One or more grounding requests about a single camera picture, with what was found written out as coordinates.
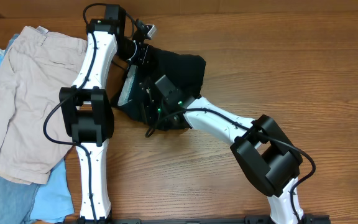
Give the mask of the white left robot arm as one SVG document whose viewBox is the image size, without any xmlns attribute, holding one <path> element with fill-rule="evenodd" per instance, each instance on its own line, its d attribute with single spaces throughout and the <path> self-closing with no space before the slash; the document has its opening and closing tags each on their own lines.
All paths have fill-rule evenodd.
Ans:
<svg viewBox="0 0 358 224">
<path fill-rule="evenodd" d="M 102 19 L 87 20 L 88 48 L 80 73 L 71 87 L 59 92 L 67 135 L 80 159 L 82 206 L 77 223 L 111 223 L 106 156 L 114 132 L 114 115 L 106 92 L 114 57 L 127 63 L 126 75 L 134 74 L 144 58 L 144 41 L 156 28 L 132 20 L 132 34 L 125 36 L 129 14 L 118 4 L 105 4 Z"/>
</svg>

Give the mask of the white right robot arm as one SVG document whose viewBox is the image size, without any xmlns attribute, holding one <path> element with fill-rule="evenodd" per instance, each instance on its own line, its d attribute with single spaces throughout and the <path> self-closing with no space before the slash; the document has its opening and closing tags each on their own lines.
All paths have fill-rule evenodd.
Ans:
<svg viewBox="0 0 358 224">
<path fill-rule="evenodd" d="M 157 120 L 147 131 L 190 128 L 205 131 L 229 145 L 248 181 L 270 205 L 272 223 L 301 223 L 303 210 L 296 183 L 303 162 L 301 154 L 269 116 L 237 116 L 214 106 L 205 97 L 186 94 L 163 75 L 148 80 L 150 99 L 160 103 Z"/>
</svg>

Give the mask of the black shorts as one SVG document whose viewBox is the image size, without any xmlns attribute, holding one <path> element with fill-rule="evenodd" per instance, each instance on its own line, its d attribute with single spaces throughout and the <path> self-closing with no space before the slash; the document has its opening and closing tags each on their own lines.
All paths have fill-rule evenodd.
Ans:
<svg viewBox="0 0 358 224">
<path fill-rule="evenodd" d="M 167 76 L 174 84 L 175 89 L 169 96 L 169 103 L 176 111 L 185 109 L 189 100 L 199 98 L 203 84 L 206 61 L 199 55 L 176 54 L 174 52 L 156 48 L 157 61 L 150 65 L 137 66 L 129 62 L 129 70 L 125 72 L 124 83 L 119 91 L 110 99 L 111 106 L 124 112 L 130 119 L 144 123 L 140 114 L 142 93 L 140 90 L 140 78 L 151 77 L 157 81 L 162 76 Z M 151 128 L 159 130 L 186 129 L 183 115 L 174 114 L 168 118 L 161 117 L 155 124 L 147 124 Z"/>
</svg>

